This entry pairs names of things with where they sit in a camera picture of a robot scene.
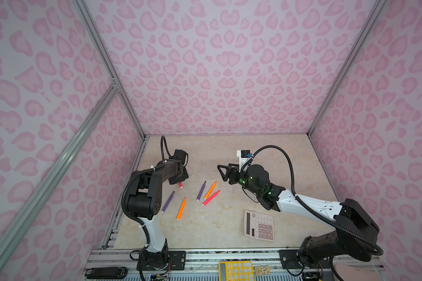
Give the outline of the purple highlighter pen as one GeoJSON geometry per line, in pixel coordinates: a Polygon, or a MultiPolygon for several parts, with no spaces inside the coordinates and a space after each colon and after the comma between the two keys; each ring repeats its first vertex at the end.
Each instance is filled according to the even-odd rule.
{"type": "Polygon", "coordinates": [[[172,199],[173,199],[173,197],[174,197],[174,194],[175,194],[175,191],[173,191],[173,192],[170,194],[170,196],[168,197],[167,201],[165,202],[165,204],[164,204],[164,206],[163,206],[163,208],[162,208],[162,210],[161,210],[161,212],[162,212],[162,213],[165,213],[165,212],[166,212],[166,210],[167,210],[167,208],[168,208],[168,206],[169,206],[170,202],[172,201],[172,199]]]}
{"type": "Polygon", "coordinates": [[[199,191],[198,196],[196,198],[197,201],[200,201],[201,196],[202,196],[202,194],[204,192],[205,187],[206,187],[206,181],[204,181],[203,185],[200,188],[200,191],[199,191]]]}

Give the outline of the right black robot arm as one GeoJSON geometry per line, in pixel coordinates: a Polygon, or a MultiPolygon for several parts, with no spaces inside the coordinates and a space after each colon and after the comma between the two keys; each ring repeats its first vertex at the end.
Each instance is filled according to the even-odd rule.
{"type": "Polygon", "coordinates": [[[325,201],[293,193],[272,183],[260,165],[249,166],[243,172],[237,164],[218,165],[217,169],[223,181],[238,184],[243,191],[254,194],[256,202],[266,210],[300,215],[334,228],[330,233],[304,238],[293,259],[301,266],[312,267],[339,255],[362,262],[383,255],[377,244],[379,226],[357,201],[325,201]]]}

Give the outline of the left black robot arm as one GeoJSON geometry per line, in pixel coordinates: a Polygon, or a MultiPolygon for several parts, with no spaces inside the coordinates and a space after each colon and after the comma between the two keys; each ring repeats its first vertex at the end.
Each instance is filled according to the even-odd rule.
{"type": "Polygon", "coordinates": [[[139,223],[145,236],[139,251],[137,270],[164,270],[171,264],[168,242],[162,233],[158,214],[162,207],[162,188],[165,181],[171,185],[186,180],[188,154],[176,150],[174,155],[157,166],[133,171],[121,197],[121,209],[129,219],[139,223]]]}

